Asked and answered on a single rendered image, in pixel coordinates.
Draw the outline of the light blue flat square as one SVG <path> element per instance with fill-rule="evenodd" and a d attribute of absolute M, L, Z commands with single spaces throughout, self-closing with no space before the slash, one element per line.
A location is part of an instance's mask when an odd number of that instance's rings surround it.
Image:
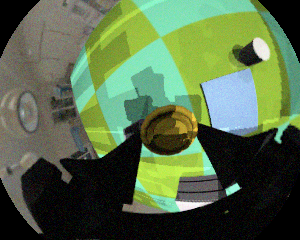
<path fill-rule="evenodd" d="M 211 127 L 234 135 L 258 129 L 258 97 L 253 72 L 243 69 L 201 84 Z"/>

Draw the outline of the grey cylinder with white top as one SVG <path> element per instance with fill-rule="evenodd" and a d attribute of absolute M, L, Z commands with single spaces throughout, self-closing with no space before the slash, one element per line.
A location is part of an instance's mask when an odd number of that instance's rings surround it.
<path fill-rule="evenodd" d="M 255 37 L 253 41 L 250 41 L 249 44 L 241 49 L 241 52 L 239 52 L 239 60 L 242 60 L 242 63 L 251 67 L 251 65 L 269 60 L 269 55 L 269 45 L 259 39 L 259 37 Z"/>

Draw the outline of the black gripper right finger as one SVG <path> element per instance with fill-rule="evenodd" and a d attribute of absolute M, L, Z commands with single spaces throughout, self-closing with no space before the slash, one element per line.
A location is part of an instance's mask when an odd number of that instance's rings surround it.
<path fill-rule="evenodd" d="M 253 164 L 253 159 L 255 160 L 255 156 L 261 152 L 261 148 L 271 143 L 271 139 L 275 140 L 275 133 L 278 133 L 278 127 L 251 137 L 242 137 L 198 123 L 198 133 L 195 137 L 198 137 L 207 159 L 213 165 L 222 188 L 227 189 L 237 183 L 235 179 L 238 180 L 238 177 L 245 173 L 250 163 Z"/>

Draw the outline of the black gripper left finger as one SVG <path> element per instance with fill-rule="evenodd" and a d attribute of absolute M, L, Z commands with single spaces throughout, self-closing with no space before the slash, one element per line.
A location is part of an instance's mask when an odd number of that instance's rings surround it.
<path fill-rule="evenodd" d="M 138 164 L 141 160 L 142 139 L 137 132 L 99 159 L 59 159 L 71 176 L 102 185 L 111 195 L 126 205 L 133 203 Z"/>

